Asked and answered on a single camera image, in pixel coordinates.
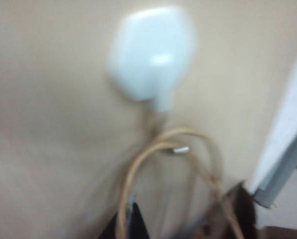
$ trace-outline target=floor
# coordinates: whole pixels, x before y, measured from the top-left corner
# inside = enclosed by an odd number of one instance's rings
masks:
[[[277,226],[297,229],[297,169],[277,196],[271,208],[256,204],[257,227]]]

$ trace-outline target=beige wall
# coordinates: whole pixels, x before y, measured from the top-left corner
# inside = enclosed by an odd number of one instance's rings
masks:
[[[109,83],[106,58],[120,19],[157,2],[0,0],[0,239],[98,234],[112,216],[122,169],[145,141],[145,108]],[[258,161],[297,52],[297,1],[176,3],[199,49],[168,124],[218,142],[229,187]],[[185,163],[159,158],[135,190],[152,238],[207,198],[198,183],[190,199]]]

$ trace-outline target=tan bag handle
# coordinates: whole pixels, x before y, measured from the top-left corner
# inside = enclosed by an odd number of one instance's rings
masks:
[[[184,157],[191,165],[193,165],[193,168],[196,169],[197,174],[205,180],[210,189],[210,192],[213,194],[213,198],[221,203],[224,214],[229,221],[236,235],[236,238],[244,239],[237,218],[234,214],[233,207],[230,201],[225,197],[224,191],[222,189],[222,158],[219,150],[216,144],[208,136],[189,127],[179,127],[160,134],[155,138],[155,140],[145,146],[134,157],[127,170],[125,180],[122,184],[120,192],[118,215],[116,221],[116,239],[127,238],[126,208],[130,197],[132,183],[139,167],[148,158],[149,155],[156,151],[182,147],[183,145],[181,143],[168,141],[170,138],[181,134],[197,136],[201,138],[205,143],[211,159],[211,170],[213,174],[207,171],[203,163],[198,160],[193,153],[187,152],[186,154],[184,154]]]

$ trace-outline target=white wall hook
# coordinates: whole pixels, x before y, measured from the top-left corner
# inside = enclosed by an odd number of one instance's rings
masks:
[[[171,107],[171,90],[187,71],[195,48],[191,23],[179,7],[137,12],[124,19],[109,72],[133,100],[153,100],[153,109]]]

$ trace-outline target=bag handle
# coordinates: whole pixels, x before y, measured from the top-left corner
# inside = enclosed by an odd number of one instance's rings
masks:
[[[127,238],[126,207],[130,197],[134,177],[139,167],[144,163],[148,156],[154,152],[181,147],[181,143],[169,141],[169,139],[182,134],[197,136],[203,140],[211,159],[212,173],[207,171],[203,163],[198,160],[193,153],[187,152],[184,154],[184,157],[193,166],[193,168],[196,169],[197,174],[207,183],[210,193],[213,194],[214,200],[220,202],[236,238],[244,239],[236,215],[234,214],[233,206],[229,199],[225,196],[222,188],[222,158],[219,150],[216,144],[208,136],[190,127],[179,127],[158,135],[134,157],[127,170],[120,192],[116,221],[116,239]]]

